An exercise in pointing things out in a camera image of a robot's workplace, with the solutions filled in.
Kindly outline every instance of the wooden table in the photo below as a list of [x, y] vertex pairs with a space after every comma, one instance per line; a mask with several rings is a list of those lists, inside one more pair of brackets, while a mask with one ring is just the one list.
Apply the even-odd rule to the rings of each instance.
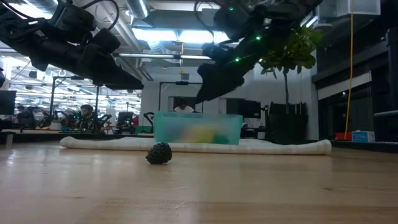
[[398, 155], [145, 152], [13, 145], [0, 151], [0, 223], [398, 223]]

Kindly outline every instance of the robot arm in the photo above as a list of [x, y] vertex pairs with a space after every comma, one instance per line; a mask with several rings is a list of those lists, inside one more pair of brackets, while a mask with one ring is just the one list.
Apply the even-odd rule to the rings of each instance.
[[[243, 40], [234, 49], [224, 50], [222, 45], [207, 45], [203, 49], [203, 54], [212, 58], [215, 64], [204, 63], [198, 68], [203, 84], [197, 103], [215, 99], [241, 86], [243, 76], [254, 68], [264, 52], [284, 47], [284, 40], [291, 30], [322, 1], [284, 0], [271, 6], [258, 5], [239, 27], [234, 27], [238, 22], [228, 22], [228, 17], [232, 16], [228, 14], [232, 13], [230, 6], [222, 6], [220, 13], [215, 15], [215, 24], [225, 30], [230, 39]], [[265, 18], [272, 19], [268, 27], [264, 27]]]
[[141, 81], [117, 66], [111, 56], [120, 41], [108, 29], [92, 36], [96, 24], [89, 12], [58, 1], [50, 20], [23, 19], [1, 2], [0, 41], [30, 57], [35, 68], [45, 71], [51, 64], [92, 79], [95, 85], [109, 85], [112, 89], [143, 88]]

